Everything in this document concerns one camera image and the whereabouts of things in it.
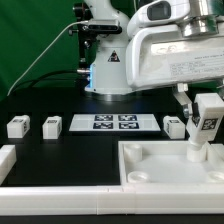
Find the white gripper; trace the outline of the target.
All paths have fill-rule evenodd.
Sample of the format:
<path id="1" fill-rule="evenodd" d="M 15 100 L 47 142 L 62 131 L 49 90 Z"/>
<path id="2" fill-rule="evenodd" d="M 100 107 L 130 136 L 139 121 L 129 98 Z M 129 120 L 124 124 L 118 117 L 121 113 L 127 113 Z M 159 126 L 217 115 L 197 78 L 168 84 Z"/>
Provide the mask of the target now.
<path id="1" fill-rule="evenodd" d="M 175 85 L 186 118 L 188 84 L 224 78 L 224 0 L 152 0 L 132 16 L 126 77 L 134 90 Z"/>

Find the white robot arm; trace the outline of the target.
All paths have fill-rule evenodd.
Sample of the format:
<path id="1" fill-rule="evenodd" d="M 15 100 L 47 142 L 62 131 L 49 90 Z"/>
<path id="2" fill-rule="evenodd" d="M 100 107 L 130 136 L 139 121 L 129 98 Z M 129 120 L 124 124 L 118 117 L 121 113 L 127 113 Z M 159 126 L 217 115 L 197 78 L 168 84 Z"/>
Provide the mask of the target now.
<path id="1" fill-rule="evenodd" d="M 106 100 L 135 91 L 175 86 L 187 117 L 199 108 L 181 87 L 224 79 L 224 69 L 205 61 L 224 50 L 224 0 L 140 0 L 132 17 L 111 0 L 84 0 L 93 18 L 87 30 L 97 35 L 86 91 Z"/>

